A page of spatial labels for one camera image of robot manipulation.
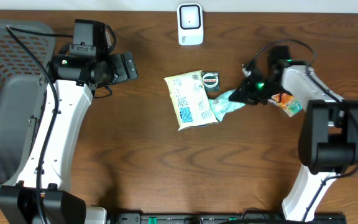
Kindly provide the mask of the orange tissue pack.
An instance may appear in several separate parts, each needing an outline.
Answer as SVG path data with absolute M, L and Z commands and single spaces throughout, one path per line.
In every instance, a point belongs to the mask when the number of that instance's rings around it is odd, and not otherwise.
M 278 93 L 276 95 L 271 96 L 268 100 L 275 106 L 280 107 L 281 109 L 287 109 L 293 102 L 294 97 L 292 95 L 286 93 Z

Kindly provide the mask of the dark green snack packet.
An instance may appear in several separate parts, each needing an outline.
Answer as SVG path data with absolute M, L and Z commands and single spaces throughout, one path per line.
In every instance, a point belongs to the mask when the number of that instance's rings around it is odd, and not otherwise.
M 201 77 L 206 91 L 219 91 L 219 72 L 201 72 Z

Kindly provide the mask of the small green tissue pack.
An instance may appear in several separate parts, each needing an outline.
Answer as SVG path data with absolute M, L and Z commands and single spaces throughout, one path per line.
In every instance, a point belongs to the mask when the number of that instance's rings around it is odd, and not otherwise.
M 302 106 L 299 103 L 298 100 L 292 99 L 288 104 L 287 107 L 285 108 L 285 112 L 289 117 L 292 117 L 294 115 L 296 115 L 297 113 L 302 111 Z

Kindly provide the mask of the yellow snack bag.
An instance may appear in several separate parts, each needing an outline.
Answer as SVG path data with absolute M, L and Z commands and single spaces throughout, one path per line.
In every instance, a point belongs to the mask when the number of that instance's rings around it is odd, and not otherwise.
M 209 103 L 202 70 L 165 77 L 179 128 L 183 129 L 218 123 Z

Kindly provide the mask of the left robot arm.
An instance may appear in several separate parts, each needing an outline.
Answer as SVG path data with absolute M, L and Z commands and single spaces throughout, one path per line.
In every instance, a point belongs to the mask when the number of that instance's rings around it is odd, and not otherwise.
M 115 52 L 109 25 L 78 19 L 71 38 L 41 67 L 48 85 L 34 145 L 16 183 L 0 187 L 0 210 L 10 223 L 108 222 L 105 208 L 70 193 L 73 155 L 95 91 L 139 75 L 130 52 Z

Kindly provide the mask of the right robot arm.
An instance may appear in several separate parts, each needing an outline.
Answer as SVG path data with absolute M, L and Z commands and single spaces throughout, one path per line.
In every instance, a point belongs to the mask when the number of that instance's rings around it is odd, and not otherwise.
M 245 75 L 229 97 L 247 105 L 267 104 L 274 95 L 293 96 L 305 111 L 298 140 L 301 168 L 282 213 L 291 222 L 307 223 L 328 188 L 358 170 L 358 101 L 345 100 L 315 74 L 312 63 L 295 60 L 287 45 L 276 45 L 267 54 L 268 78 L 263 78 L 253 57 L 242 66 Z

